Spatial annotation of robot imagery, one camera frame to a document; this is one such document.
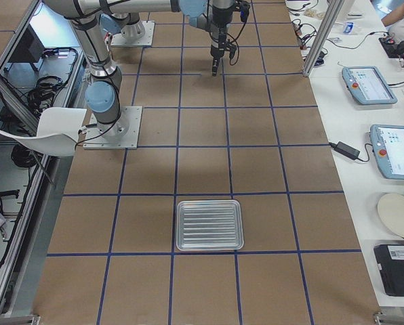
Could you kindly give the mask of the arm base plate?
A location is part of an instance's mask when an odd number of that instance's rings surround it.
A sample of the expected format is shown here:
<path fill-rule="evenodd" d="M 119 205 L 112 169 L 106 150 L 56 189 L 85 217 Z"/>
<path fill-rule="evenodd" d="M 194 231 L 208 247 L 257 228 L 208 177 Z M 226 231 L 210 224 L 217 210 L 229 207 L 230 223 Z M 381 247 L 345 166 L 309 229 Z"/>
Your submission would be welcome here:
<path fill-rule="evenodd" d="M 86 150 L 134 150 L 138 147 L 141 119 L 141 106 L 122 106 L 119 120 L 106 131 L 109 126 L 98 124 L 92 114 L 89 123 L 97 126 L 87 130 L 87 141 L 82 145 Z"/>
<path fill-rule="evenodd" d="M 121 33 L 113 36 L 112 47 L 150 47 L 153 43 L 154 21 L 127 24 Z"/>

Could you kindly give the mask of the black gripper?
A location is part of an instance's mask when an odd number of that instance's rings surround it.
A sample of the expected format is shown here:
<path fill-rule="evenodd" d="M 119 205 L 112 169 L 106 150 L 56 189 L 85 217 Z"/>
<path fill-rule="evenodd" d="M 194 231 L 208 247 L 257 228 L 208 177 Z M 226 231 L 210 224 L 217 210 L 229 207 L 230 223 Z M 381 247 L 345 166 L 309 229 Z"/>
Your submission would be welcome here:
<path fill-rule="evenodd" d="M 218 67 L 220 64 L 220 59 L 224 56 L 225 50 L 223 48 L 218 48 L 214 45 L 211 46 L 210 54 L 213 58 L 212 67 L 211 67 L 211 75 L 216 77 L 218 74 Z"/>

